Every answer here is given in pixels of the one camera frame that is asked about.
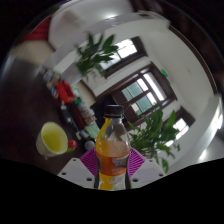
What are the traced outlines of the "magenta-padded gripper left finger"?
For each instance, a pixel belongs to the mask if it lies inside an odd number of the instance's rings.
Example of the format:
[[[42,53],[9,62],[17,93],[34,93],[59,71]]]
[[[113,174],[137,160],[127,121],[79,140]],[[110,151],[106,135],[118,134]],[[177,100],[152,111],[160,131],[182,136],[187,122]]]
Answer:
[[[97,189],[99,177],[95,149],[90,149],[80,158],[70,159],[58,176],[78,186]]]

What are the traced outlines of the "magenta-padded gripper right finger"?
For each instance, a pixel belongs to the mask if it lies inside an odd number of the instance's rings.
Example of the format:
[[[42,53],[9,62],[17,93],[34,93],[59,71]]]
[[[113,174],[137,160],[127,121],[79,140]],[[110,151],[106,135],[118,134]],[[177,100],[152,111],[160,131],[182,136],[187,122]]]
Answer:
[[[131,149],[127,163],[130,188],[140,188],[166,176],[154,159],[147,159]]]

